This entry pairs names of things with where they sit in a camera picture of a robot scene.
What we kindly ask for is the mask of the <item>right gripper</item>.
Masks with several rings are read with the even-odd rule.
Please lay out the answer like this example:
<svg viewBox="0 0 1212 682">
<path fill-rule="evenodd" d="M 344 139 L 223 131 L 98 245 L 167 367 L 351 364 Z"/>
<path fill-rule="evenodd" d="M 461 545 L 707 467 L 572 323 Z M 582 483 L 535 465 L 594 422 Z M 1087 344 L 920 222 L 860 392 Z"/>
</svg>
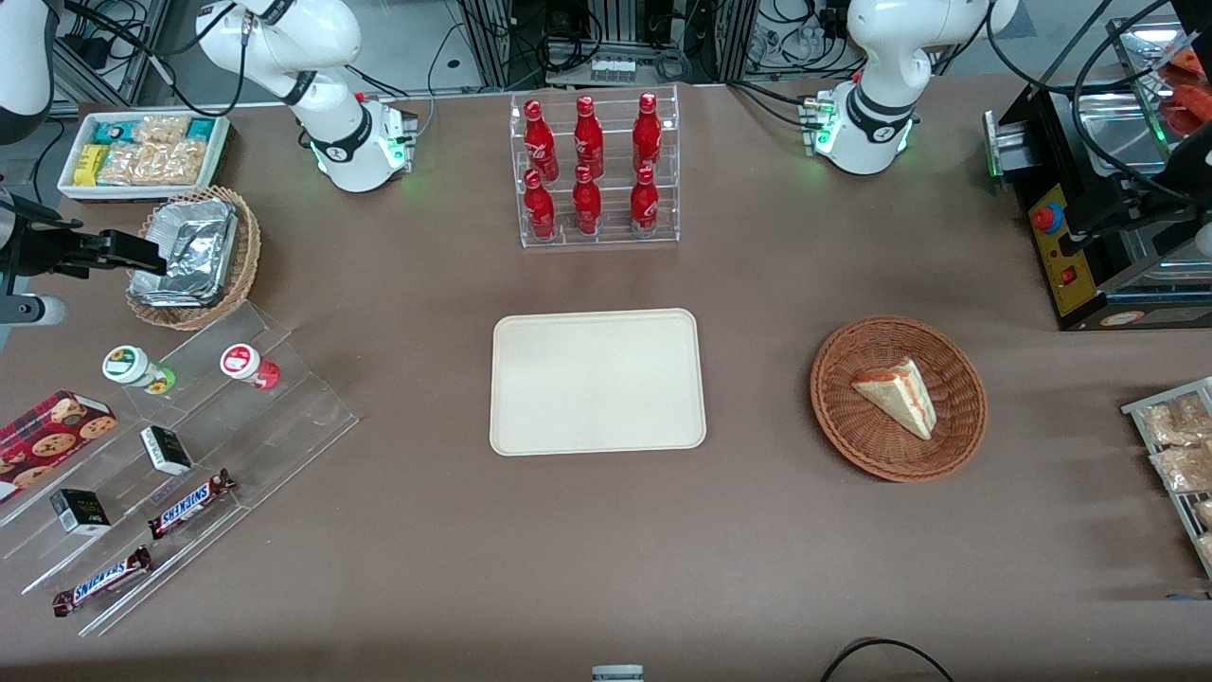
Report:
<svg viewBox="0 0 1212 682">
<path fill-rule="evenodd" d="M 88 279 L 88 267 L 72 263 L 85 241 L 78 228 L 82 228 L 82 220 L 55 220 L 47 225 L 16 219 L 15 227 L 8 233 L 8 241 L 2 245 L 4 275 L 15 277 L 64 275 Z M 95 269 L 131 269 L 158 277 L 168 273 L 168 263 L 160 258 L 159 246 L 155 242 L 121 230 L 101 230 L 90 237 L 90 250 L 97 254 L 92 260 Z"/>
</svg>

